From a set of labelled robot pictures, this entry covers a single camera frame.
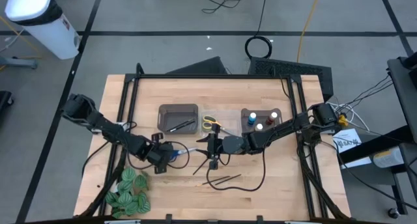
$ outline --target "small bottle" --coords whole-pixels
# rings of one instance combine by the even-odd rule
[[[278,117],[278,114],[276,112],[272,112],[271,115],[269,115],[269,117],[266,120],[266,125],[271,125],[272,123],[275,122],[275,119]]]
[[[256,113],[251,113],[248,117],[248,125],[252,126],[256,121]]]
[[[263,125],[262,124],[257,124],[256,128],[255,128],[255,131],[262,131],[262,129],[263,129]]]

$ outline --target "wheel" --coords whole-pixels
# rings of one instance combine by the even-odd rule
[[[390,218],[394,218],[397,219],[400,217],[401,214],[399,214],[398,209],[397,208],[390,208],[388,211],[388,216],[390,216]]]
[[[14,104],[14,100],[13,100],[13,98],[12,98],[12,97],[10,97],[10,98],[7,100],[7,104],[8,104],[9,106],[12,106],[12,105]]]

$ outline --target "white bottle cap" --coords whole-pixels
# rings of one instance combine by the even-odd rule
[[[256,131],[261,131],[263,129],[263,125],[262,124],[257,124],[256,125]]]
[[[276,112],[271,113],[271,118],[275,119],[278,117],[278,114]]]

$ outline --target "black metal frame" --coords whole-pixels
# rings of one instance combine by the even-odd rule
[[[240,74],[144,74],[143,73],[143,69],[140,67],[140,64],[137,64],[136,67],[136,74],[126,74],[125,75],[125,79],[124,79],[124,85],[123,85],[123,90],[122,90],[122,96],[121,96],[121,102],[120,102],[120,106],[119,106],[119,112],[117,115],[117,120],[118,121],[122,121],[122,115],[123,115],[123,111],[124,111],[124,107],[125,107],[125,103],[126,103],[126,98],[127,98],[127,92],[128,92],[128,88],[129,88],[129,83],[131,81],[134,81],[134,86],[133,86],[133,90],[132,90],[132,95],[131,95],[131,102],[130,102],[130,107],[129,107],[129,112],[128,112],[128,122],[132,121],[133,119],[133,114],[134,114],[134,108],[135,108],[135,102],[136,102],[136,96],[137,96],[137,90],[139,88],[139,80],[140,79],[282,79],[282,80],[286,80],[287,81],[287,88],[289,91],[289,97],[290,97],[290,101],[292,101],[292,103],[294,103],[291,107],[292,110],[292,114],[293,116],[296,115],[297,110],[296,110],[296,100],[295,100],[295,95],[294,95],[294,89],[293,89],[293,81],[296,82],[297,84],[297,89],[298,89],[298,94],[300,96],[300,103],[302,106],[302,111],[305,111],[307,109],[306,106],[306,101],[304,98],[304,91],[302,88],[302,81],[301,81],[301,76],[300,75],[281,75],[279,77],[277,77],[276,74],[271,74],[271,75],[240,75]],[[302,142],[299,140],[298,134],[296,133],[296,140],[298,145],[302,144]],[[108,181],[109,178],[109,174],[111,174],[111,171],[113,170],[113,166],[115,163],[115,156],[116,156],[116,151],[117,151],[117,146],[116,145],[112,145],[111,148],[111,152],[109,155],[109,163],[108,163],[108,169],[107,169],[107,173],[106,173],[106,181]],[[320,172],[319,172],[319,166],[318,166],[318,162],[317,162],[317,156],[315,154],[315,150],[314,148],[311,149],[311,167],[314,171],[315,176],[318,178],[318,180],[320,181],[321,184],[321,177],[320,177]],[[309,218],[313,219],[316,218],[315,215],[315,211],[314,211],[314,205],[313,205],[313,197],[311,194],[311,187],[310,187],[310,183],[308,178],[306,177],[306,175],[303,174],[303,181],[304,181],[304,190],[306,193],[306,202],[307,202],[307,208],[308,208],[308,214],[309,214]],[[320,204],[320,210],[321,210],[321,216],[323,218],[328,218],[328,214],[327,214],[327,209],[326,209],[326,205],[323,201],[323,199],[319,196],[319,204]],[[100,206],[100,210],[99,210],[99,215],[103,216],[105,215],[105,203],[102,203]],[[259,219],[258,221],[232,221],[231,223],[259,223]]]

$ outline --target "yellow cable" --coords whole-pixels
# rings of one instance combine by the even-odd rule
[[[30,41],[28,41],[26,38],[20,36],[19,32],[17,32],[2,16],[0,16],[0,20],[3,21],[3,23],[5,23],[7,25],[7,27],[9,27],[17,36],[19,36],[23,41],[25,41],[40,56],[40,52],[39,52],[38,48],[36,48],[36,46],[34,46],[32,43],[30,43]]]
[[[315,10],[315,5],[317,4],[317,2],[318,2],[318,1],[319,1],[319,0],[314,0],[313,6],[311,6],[311,11],[310,11],[310,14],[308,15],[308,18],[307,18],[306,24],[304,25],[304,29],[302,30],[302,33],[301,33],[301,36],[300,36],[300,43],[299,43],[299,45],[298,45],[297,62],[298,62],[298,61],[299,61],[299,59],[300,59],[300,52],[301,52],[301,45],[302,45],[302,37],[304,36],[304,33],[305,33],[305,32],[306,32],[306,30],[307,30],[308,23],[310,22],[310,19],[311,19],[311,15],[313,15],[313,12],[314,12],[314,10]]]

